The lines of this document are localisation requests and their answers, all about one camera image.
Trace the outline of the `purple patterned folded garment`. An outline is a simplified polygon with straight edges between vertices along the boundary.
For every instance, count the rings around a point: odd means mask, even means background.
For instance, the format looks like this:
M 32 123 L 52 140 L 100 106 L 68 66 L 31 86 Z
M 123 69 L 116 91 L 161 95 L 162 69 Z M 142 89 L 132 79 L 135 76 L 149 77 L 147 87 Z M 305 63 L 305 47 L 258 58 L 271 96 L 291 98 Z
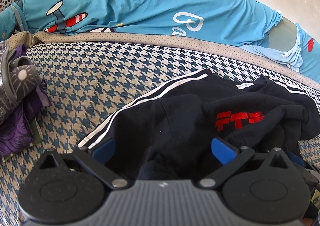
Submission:
M 30 125 L 41 109 L 23 102 L 1 123 L 1 158 L 17 153 L 32 141 Z

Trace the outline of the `houndstooth blue beige mattress cover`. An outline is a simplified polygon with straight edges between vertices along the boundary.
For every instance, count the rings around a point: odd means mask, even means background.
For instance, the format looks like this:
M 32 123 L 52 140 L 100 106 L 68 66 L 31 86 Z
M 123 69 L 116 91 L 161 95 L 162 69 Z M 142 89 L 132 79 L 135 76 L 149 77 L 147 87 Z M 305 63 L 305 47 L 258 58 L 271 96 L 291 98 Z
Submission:
M 211 69 L 249 82 L 264 75 L 299 86 L 319 102 L 319 84 L 313 80 L 237 47 L 197 39 L 21 32 L 3 42 L 7 50 L 20 45 L 46 80 L 52 103 L 38 116 L 43 140 L 1 162 L 1 225 L 22 223 L 17 191 L 45 149 L 70 152 L 109 114 L 176 76 Z

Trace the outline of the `blue cartoon airplane duvet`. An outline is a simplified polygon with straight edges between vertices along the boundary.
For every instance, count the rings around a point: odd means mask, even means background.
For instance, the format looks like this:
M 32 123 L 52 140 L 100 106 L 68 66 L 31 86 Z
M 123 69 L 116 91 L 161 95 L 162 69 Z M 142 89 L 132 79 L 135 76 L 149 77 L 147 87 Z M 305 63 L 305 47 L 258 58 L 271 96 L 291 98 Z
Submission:
M 257 0 L 18 0 L 1 11 L 1 40 L 15 31 L 189 37 L 240 47 L 318 82 L 319 43 L 299 25 L 290 49 L 271 44 L 282 21 Z

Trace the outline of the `black sweatshirt with red logo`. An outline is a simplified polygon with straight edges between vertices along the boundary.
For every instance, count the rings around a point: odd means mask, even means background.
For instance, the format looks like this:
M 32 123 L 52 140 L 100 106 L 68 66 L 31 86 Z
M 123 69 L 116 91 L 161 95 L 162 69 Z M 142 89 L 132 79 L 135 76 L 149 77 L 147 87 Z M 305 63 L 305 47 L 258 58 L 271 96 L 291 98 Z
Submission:
M 253 82 L 200 70 L 169 80 L 109 115 L 79 146 L 115 142 L 107 166 L 131 180 L 198 180 L 219 163 L 211 151 L 220 137 L 257 152 L 319 135 L 315 102 L 298 86 L 260 76 Z

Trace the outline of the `green striped folded garment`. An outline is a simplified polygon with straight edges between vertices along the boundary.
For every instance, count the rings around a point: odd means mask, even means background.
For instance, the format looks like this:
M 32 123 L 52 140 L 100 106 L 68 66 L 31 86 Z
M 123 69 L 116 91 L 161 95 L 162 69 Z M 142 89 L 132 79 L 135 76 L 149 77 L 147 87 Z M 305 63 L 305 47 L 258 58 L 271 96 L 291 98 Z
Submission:
M 24 146 L 20 151 L 18 151 L 17 153 L 21 152 L 22 150 L 28 148 L 28 147 L 31 147 L 31 146 L 34 146 L 38 143 L 40 143 L 41 141 L 43 141 L 43 134 L 41 132 L 41 129 L 40 129 L 40 126 L 39 126 L 39 123 L 37 122 L 37 120 L 34 118 L 33 121 L 31 122 L 31 125 L 30 125 L 30 129 L 31 129 L 31 138 L 32 138 L 32 141 L 27 145 L 27 146 Z M 6 162 L 7 160 L 9 160 L 10 158 L 12 158 L 15 154 L 17 153 L 11 153 L 9 154 L 8 156 L 5 156 L 5 157 L 2 157 L 1 158 L 1 162 L 4 163 Z

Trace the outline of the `grey patterned folded garment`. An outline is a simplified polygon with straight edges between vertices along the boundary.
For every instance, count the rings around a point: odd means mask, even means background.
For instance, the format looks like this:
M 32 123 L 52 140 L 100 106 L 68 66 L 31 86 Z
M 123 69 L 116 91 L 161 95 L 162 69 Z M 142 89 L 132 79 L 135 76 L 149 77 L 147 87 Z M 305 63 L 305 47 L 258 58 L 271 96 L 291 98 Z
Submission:
M 26 52 L 23 44 L 1 52 L 1 123 L 23 102 L 37 108 L 50 105 L 47 82 Z

